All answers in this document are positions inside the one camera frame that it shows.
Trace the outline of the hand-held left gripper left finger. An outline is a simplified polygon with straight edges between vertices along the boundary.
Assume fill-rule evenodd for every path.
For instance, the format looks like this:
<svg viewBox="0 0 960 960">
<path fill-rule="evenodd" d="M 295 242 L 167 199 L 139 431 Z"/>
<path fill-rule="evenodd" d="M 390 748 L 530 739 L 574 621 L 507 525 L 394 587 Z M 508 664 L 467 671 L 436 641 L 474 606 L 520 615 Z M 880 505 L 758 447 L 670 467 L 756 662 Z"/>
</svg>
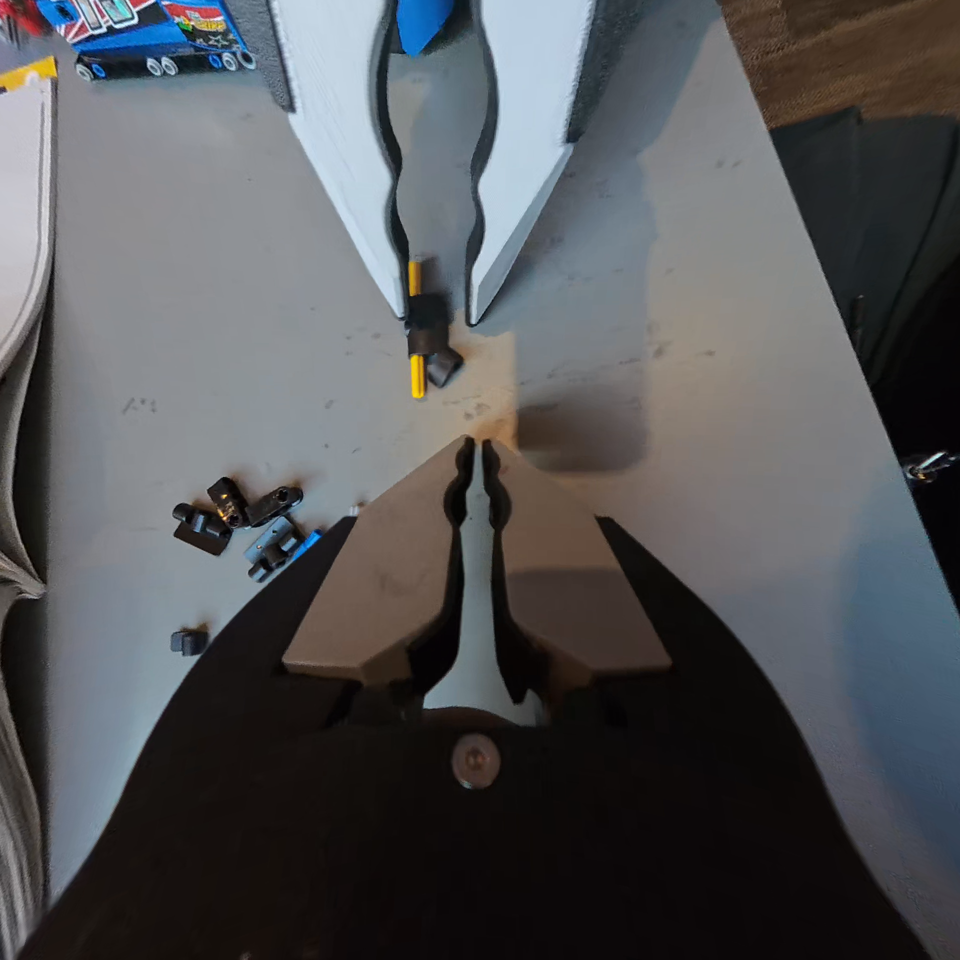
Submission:
<svg viewBox="0 0 960 960">
<path fill-rule="evenodd" d="M 355 518 L 293 640 L 293 674 L 435 687 L 459 652 L 474 439 L 450 442 Z"/>
</svg>

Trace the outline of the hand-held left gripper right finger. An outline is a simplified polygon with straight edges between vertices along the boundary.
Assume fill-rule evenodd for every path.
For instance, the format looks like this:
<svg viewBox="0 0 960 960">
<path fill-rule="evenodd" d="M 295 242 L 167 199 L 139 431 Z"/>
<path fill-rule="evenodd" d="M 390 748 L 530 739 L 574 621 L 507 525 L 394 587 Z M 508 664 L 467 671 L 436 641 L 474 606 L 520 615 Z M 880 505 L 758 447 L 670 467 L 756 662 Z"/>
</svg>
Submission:
<svg viewBox="0 0 960 960">
<path fill-rule="evenodd" d="M 482 443 L 496 661 L 511 700 L 561 702 L 673 662 L 596 515 L 497 440 Z"/>
</svg>

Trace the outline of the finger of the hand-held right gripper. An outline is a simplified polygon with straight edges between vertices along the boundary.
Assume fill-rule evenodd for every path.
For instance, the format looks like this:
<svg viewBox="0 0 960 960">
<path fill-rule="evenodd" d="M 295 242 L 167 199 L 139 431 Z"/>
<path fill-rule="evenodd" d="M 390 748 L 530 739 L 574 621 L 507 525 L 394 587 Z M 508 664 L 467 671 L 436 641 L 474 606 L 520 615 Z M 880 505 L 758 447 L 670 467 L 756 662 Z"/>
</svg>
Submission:
<svg viewBox="0 0 960 960">
<path fill-rule="evenodd" d="M 293 97 L 292 130 L 366 270 L 404 318 L 409 245 L 397 204 L 402 151 L 387 97 L 398 2 L 270 7 Z"/>
<path fill-rule="evenodd" d="M 595 9 L 592 1 L 471 2 L 488 97 L 470 172 L 470 327 L 507 280 L 573 152 L 570 114 Z"/>
</svg>

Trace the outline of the black pin connector brick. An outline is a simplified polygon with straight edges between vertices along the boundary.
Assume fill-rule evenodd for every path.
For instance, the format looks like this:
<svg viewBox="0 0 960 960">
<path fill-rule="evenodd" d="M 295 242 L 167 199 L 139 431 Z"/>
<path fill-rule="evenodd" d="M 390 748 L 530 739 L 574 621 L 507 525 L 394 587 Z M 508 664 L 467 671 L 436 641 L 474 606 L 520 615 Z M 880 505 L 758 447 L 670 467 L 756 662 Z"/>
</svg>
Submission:
<svg viewBox="0 0 960 960">
<path fill-rule="evenodd" d="M 278 486 L 248 502 L 244 510 L 245 526 L 258 529 L 288 515 L 304 499 L 299 486 Z"/>
</svg>

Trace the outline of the black axle connector brick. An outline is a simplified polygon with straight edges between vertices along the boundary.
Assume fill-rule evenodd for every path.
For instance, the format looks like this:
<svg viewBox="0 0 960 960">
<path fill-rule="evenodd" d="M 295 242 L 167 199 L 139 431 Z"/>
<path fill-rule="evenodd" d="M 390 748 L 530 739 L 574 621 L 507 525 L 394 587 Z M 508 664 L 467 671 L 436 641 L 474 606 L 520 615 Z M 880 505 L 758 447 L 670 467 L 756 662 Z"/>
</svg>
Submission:
<svg viewBox="0 0 960 960">
<path fill-rule="evenodd" d="M 450 342 L 450 309 L 444 294 L 411 294 L 404 320 L 408 356 L 432 356 Z"/>
</svg>

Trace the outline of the grey desk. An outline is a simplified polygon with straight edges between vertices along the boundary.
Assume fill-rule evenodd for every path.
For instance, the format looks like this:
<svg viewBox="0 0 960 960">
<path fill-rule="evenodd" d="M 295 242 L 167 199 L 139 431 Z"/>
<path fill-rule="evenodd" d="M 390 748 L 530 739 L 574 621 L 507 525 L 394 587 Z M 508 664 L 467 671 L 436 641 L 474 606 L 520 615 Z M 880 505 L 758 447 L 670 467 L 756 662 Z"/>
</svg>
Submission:
<svg viewBox="0 0 960 960">
<path fill-rule="evenodd" d="M 475 330 L 400 323 L 255 78 L 58 84 L 50 897 L 186 662 L 253 595 L 174 539 L 222 475 L 338 520 L 473 431 L 615 518 L 745 644 L 930 953 L 958 958 L 958 617 L 719 7 L 654 2 Z"/>
</svg>

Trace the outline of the partly built toy car model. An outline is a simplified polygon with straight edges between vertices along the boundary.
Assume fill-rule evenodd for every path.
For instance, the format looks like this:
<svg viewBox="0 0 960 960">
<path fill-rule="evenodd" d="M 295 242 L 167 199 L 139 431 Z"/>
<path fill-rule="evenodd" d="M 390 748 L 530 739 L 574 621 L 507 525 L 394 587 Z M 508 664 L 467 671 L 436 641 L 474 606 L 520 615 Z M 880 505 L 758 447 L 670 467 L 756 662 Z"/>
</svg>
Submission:
<svg viewBox="0 0 960 960">
<path fill-rule="evenodd" d="M 2 29 L 61 37 L 89 84 L 150 76 L 254 71 L 257 59 L 222 1 L 2 2 Z"/>
</svg>

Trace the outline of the open instruction booklet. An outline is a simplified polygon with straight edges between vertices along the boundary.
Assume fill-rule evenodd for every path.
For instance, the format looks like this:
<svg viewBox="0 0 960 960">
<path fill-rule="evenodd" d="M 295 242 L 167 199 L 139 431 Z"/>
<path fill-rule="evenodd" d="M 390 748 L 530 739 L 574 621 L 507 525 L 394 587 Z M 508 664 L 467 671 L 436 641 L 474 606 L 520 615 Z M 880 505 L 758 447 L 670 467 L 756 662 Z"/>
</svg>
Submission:
<svg viewBox="0 0 960 960">
<path fill-rule="evenodd" d="M 18 530 L 14 480 L 20 421 L 53 263 L 56 64 L 2 78 L 1 623 L 42 582 Z M 42 819 L 5 682 L 1 683 L 1 956 L 16 958 L 42 913 Z"/>
</svg>

